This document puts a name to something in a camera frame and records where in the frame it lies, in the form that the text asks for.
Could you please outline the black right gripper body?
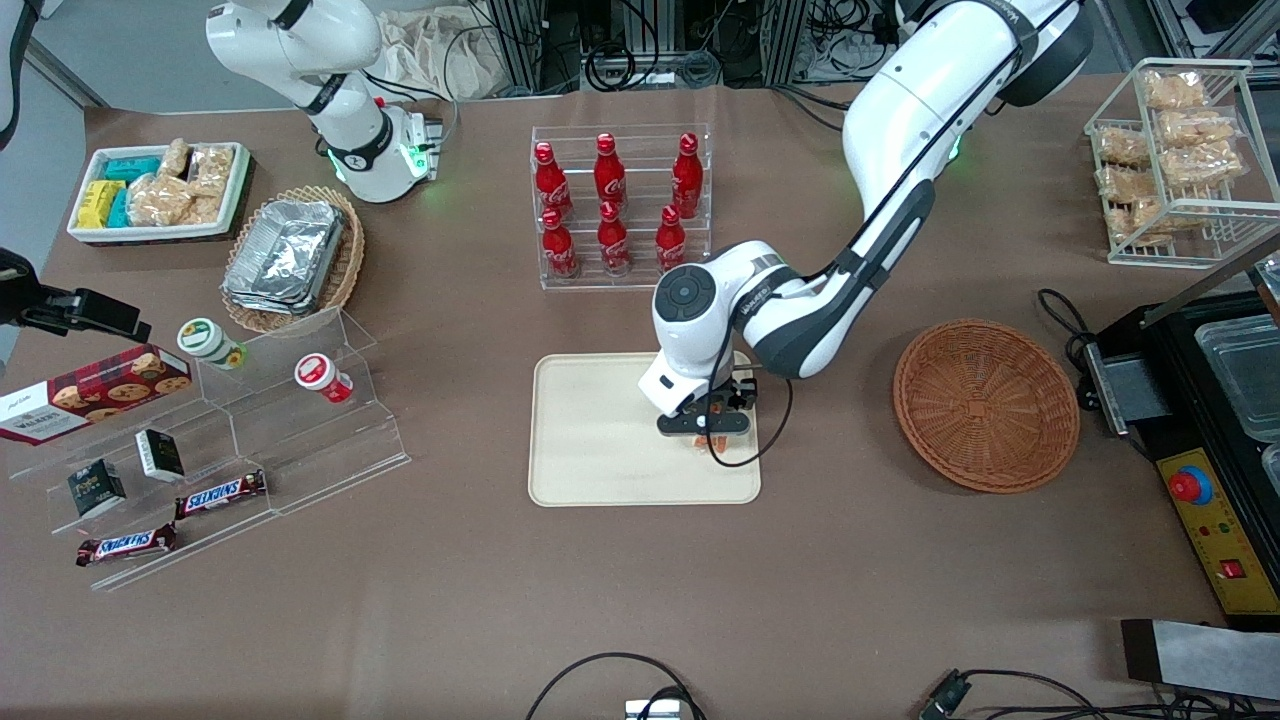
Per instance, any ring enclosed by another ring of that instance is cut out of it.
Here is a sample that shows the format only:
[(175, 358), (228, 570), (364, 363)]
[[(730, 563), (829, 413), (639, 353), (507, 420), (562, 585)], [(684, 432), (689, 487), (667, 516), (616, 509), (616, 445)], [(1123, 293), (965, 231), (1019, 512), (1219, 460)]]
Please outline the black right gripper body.
[(146, 343), (151, 325), (141, 320), (140, 310), (93, 290), (40, 287), (32, 300), (18, 309), (18, 327), (35, 328), (67, 337), (72, 331), (96, 331)]

